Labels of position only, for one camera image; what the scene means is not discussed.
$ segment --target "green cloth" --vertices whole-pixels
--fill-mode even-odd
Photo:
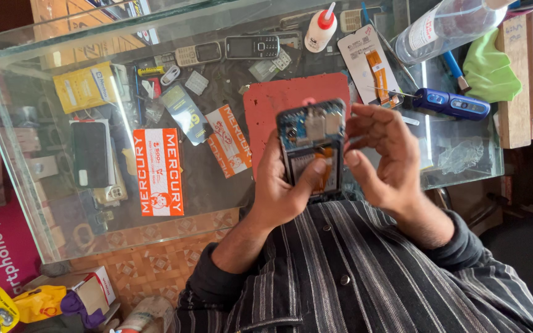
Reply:
[[[466,93],[468,97],[493,103],[511,101],[522,91],[522,82],[509,67],[509,57],[494,46],[498,33],[499,29],[495,28],[470,45],[462,66],[472,88]]]

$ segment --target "black phone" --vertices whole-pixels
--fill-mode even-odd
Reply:
[[[106,125],[85,121],[71,124],[73,135],[73,177],[78,186],[103,188],[109,185]]]
[[[244,35],[226,37],[226,59],[276,59],[279,37],[276,35]]]
[[[315,158],[326,161],[326,173],[312,196],[342,190],[345,103],[341,99],[282,111],[277,115],[287,181],[295,185]]]

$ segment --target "plastic bottle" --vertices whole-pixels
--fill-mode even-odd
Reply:
[[[418,64],[484,36],[514,0],[443,0],[396,37],[405,64]]]
[[[174,308],[158,295],[144,298],[116,330],[121,333],[166,333]]]
[[[326,11],[317,12],[310,21],[310,26],[307,28],[306,38],[304,38],[304,45],[306,49],[317,53],[322,51],[332,35],[337,30],[337,18],[332,10],[335,3],[330,4],[330,8]]]

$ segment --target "shirt button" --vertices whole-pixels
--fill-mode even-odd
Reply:
[[[349,276],[347,276],[347,275],[343,275],[343,276],[341,277],[341,284],[342,284],[343,286],[349,284],[349,282],[351,282],[351,278],[350,278]]]

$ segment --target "pcb cleaner bottle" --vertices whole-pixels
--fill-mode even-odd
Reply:
[[[332,10],[335,3],[330,4],[326,11],[317,12],[310,21],[310,27],[307,29],[304,45],[314,53],[322,51],[328,41],[337,30],[337,18]]]
[[[443,0],[396,37],[405,64],[418,64],[484,36],[514,0]]]

